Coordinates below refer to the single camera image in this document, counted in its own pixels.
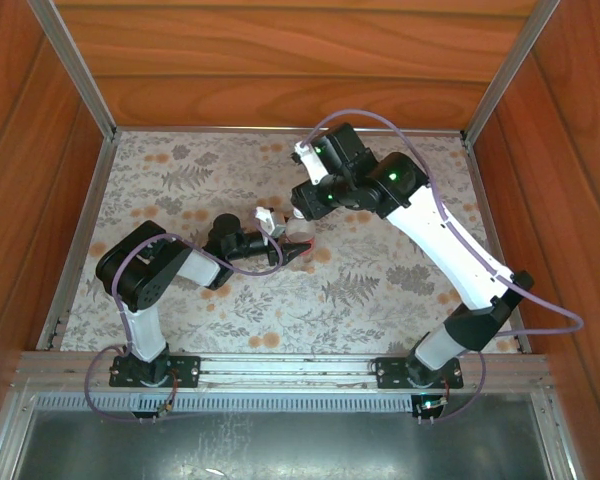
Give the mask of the clear bottle red cola label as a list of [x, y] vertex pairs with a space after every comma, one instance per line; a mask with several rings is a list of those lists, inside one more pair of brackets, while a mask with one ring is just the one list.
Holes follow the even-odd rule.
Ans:
[[286, 221], [286, 240], [293, 244], [307, 244], [308, 248], [301, 253], [301, 256], [306, 256], [315, 246], [315, 235], [314, 223], [308, 221], [299, 211], [294, 210]]

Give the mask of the floral tablecloth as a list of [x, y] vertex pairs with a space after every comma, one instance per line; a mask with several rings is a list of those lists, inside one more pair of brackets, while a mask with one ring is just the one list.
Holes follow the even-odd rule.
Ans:
[[[97, 351], [125, 339], [96, 278], [101, 257], [151, 220], [204, 244], [213, 220], [247, 223], [258, 206], [289, 211], [305, 170], [296, 134], [126, 132], [68, 314], [61, 347]], [[315, 225], [315, 246], [270, 273], [266, 259], [211, 291], [176, 278], [158, 308], [172, 349], [217, 353], [396, 353], [439, 325], [460, 297], [404, 234], [367, 212], [340, 209]]]

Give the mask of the aluminium front beam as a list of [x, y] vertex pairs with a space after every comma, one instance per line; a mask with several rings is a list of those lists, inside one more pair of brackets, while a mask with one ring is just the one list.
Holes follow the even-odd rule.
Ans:
[[[83, 388], [92, 352], [35, 351], [21, 355], [10, 386], [31, 391], [77, 392]], [[205, 392], [339, 393], [377, 392], [371, 356], [321, 354], [202, 353], [190, 375]], [[460, 359], [461, 393], [484, 380], [485, 393], [551, 391], [555, 380], [543, 355], [469, 354]]]

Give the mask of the grey metal sheet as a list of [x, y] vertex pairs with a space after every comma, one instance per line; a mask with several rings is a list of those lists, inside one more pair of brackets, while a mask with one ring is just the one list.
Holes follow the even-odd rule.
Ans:
[[549, 480], [528, 404], [405, 414], [214, 413], [155, 426], [36, 415], [17, 480]]

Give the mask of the aluminium side rail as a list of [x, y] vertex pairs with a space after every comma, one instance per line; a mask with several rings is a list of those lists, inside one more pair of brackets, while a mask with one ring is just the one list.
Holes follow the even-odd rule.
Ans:
[[35, 347], [36, 351], [58, 349], [61, 345], [62, 339], [56, 339], [57, 329], [58, 326], [66, 324], [69, 318], [115, 159], [119, 137], [119, 133], [115, 133], [113, 137], [105, 138], [102, 142], [66, 261]]
[[[462, 140], [462, 145], [467, 153], [467, 168], [471, 176], [472, 185], [475, 191], [477, 203], [480, 209], [483, 225], [486, 232], [487, 242], [489, 245], [485, 248], [488, 249], [489, 253], [492, 256], [494, 256], [497, 260], [504, 264], [504, 254], [493, 220], [489, 201], [486, 195], [486, 190], [479, 170], [477, 158], [475, 156], [473, 147], [470, 142]], [[521, 330], [524, 328], [524, 322], [520, 315], [519, 308], [516, 308], [512, 313], [512, 316], [509, 319], [509, 325], [509, 327], [504, 327], [504, 330], [506, 330], [507, 328], [510, 330]], [[518, 334], [515, 337], [510, 336], [509, 338], [516, 338], [517, 349], [519, 352], [523, 354], [533, 353], [529, 339], [525, 334]]]

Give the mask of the aluminium back rail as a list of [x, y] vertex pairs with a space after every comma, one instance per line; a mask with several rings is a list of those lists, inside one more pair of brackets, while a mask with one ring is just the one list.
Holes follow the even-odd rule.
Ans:
[[[301, 127], [263, 127], [263, 126], [118, 126], [117, 132], [187, 132], [187, 133], [285, 133], [308, 135], [311, 128]], [[384, 128], [355, 128], [356, 131], [369, 135], [389, 135], [395, 132]], [[448, 129], [402, 129], [406, 136], [415, 137], [453, 137], [461, 138], [464, 133]]]

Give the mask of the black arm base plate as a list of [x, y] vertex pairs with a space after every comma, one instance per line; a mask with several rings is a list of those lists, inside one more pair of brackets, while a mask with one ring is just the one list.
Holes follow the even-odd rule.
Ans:
[[166, 355], [144, 362], [133, 355], [116, 356], [109, 386], [114, 388], [193, 388], [198, 386], [201, 359], [197, 356]]
[[379, 389], [461, 389], [463, 373], [458, 358], [452, 358], [440, 369], [430, 370], [415, 356], [378, 357], [372, 362]]

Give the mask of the aluminium frame post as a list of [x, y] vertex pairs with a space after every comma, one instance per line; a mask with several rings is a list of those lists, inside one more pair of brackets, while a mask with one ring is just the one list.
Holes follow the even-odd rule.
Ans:
[[554, 14], [561, 0], [538, 0], [529, 18], [516, 37], [493, 80], [487, 87], [466, 129], [464, 140], [473, 146], [487, 121], [496, 109], [507, 88], [515, 78], [524, 60]]
[[113, 139], [117, 131], [116, 121], [55, 2], [27, 0], [27, 3], [100, 132], [105, 138]]

